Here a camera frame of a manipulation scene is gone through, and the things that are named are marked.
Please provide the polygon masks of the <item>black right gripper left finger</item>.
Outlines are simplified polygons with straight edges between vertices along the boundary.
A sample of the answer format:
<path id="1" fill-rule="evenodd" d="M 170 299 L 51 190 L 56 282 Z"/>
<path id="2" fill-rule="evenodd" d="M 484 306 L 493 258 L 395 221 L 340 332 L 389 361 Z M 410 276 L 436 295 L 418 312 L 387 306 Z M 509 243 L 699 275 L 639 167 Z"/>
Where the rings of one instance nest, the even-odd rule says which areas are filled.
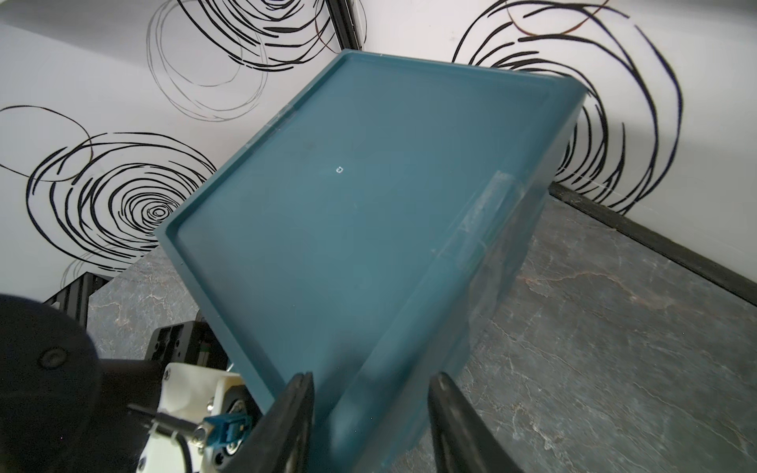
<path id="1" fill-rule="evenodd" d="M 295 374 L 222 472 L 307 472 L 314 407 L 313 374 Z"/>

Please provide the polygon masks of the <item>teal drawer cabinet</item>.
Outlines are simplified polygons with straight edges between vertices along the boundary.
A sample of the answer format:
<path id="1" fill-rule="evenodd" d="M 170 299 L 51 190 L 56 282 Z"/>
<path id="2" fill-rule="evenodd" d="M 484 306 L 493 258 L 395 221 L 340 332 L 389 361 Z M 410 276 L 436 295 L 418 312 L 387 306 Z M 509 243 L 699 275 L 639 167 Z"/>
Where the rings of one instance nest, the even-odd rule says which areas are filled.
<path id="1" fill-rule="evenodd" d="M 347 50 L 159 228 L 261 408 L 315 382 L 309 469 L 380 472 L 508 293 L 585 102 L 572 77 Z"/>

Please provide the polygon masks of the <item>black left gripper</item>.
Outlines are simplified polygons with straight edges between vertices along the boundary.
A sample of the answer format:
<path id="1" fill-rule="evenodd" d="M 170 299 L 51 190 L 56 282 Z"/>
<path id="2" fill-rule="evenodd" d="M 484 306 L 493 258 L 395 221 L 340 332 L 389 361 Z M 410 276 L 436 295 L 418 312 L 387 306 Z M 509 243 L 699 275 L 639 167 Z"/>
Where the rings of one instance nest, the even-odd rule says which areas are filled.
<path id="1" fill-rule="evenodd" d="M 1 469 L 135 472 L 164 370 L 103 360 L 86 330 L 50 305 L 1 298 Z"/>

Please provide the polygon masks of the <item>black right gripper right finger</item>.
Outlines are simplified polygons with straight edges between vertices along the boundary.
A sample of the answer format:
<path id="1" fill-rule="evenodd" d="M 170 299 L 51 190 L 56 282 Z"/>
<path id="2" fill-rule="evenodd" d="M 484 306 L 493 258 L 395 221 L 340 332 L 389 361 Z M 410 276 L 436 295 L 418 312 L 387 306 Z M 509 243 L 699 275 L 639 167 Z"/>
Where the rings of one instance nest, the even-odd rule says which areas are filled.
<path id="1" fill-rule="evenodd" d="M 438 472 L 524 472 L 445 372 L 431 377 L 428 412 Z"/>

